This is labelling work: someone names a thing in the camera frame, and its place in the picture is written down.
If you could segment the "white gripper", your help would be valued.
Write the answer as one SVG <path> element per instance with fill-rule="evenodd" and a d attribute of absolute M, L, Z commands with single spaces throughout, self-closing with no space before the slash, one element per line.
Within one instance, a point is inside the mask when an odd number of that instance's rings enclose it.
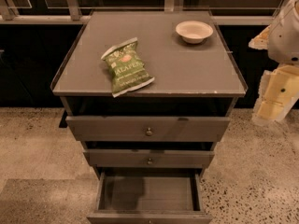
<path fill-rule="evenodd" d="M 299 99 L 299 0 L 290 0 L 272 24 L 249 42 L 252 49 L 268 49 L 270 59 L 280 64 L 263 72 L 252 120 L 257 125 L 283 121 Z"/>

